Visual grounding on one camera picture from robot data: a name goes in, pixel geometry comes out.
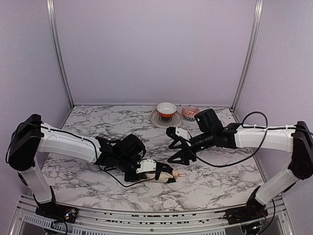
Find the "beige folding umbrella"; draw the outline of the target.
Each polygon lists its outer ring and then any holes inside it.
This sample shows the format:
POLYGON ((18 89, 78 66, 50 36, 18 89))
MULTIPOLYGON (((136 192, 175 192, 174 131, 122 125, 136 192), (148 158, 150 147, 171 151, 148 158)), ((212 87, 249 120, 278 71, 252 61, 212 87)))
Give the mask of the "beige folding umbrella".
POLYGON ((145 172, 144 175, 150 182, 169 184, 175 183, 179 177, 187 176, 187 173, 176 170, 173 170, 171 173, 162 171, 158 179, 156 179, 155 172, 145 172))

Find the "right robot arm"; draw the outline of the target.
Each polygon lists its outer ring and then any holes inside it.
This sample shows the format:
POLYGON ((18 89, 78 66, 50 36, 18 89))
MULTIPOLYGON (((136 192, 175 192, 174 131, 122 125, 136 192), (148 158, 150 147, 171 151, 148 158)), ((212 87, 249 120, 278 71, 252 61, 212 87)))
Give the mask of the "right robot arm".
POLYGON ((228 149, 261 148, 291 153, 291 162, 262 186, 258 186, 245 206, 227 209, 228 223, 248 222, 268 215, 266 204, 278 194, 288 191, 299 180, 313 175, 313 134, 304 121, 295 125, 270 127, 230 123, 223 126, 213 109, 195 116, 200 135, 192 137, 179 127, 168 127, 166 135, 173 139, 170 149, 179 151, 168 159, 169 163, 189 165, 198 159, 197 152, 211 147, 228 149))

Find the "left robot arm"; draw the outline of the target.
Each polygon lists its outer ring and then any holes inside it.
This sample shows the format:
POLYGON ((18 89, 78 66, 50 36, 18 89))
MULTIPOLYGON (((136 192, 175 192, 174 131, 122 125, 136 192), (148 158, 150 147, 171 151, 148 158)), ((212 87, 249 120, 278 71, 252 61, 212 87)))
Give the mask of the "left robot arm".
POLYGON ((5 161, 31 189, 37 204, 35 213, 65 223, 75 223, 78 210, 56 202, 52 187, 37 168, 37 153, 78 158, 95 164, 105 173, 118 169, 129 186, 147 181, 174 183, 178 177, 178 172, 169 165, 146 159, 145 145, 133 134, 112 141, 79 136, 44 123, 40 115, 33 114, 13 132, 5 161))

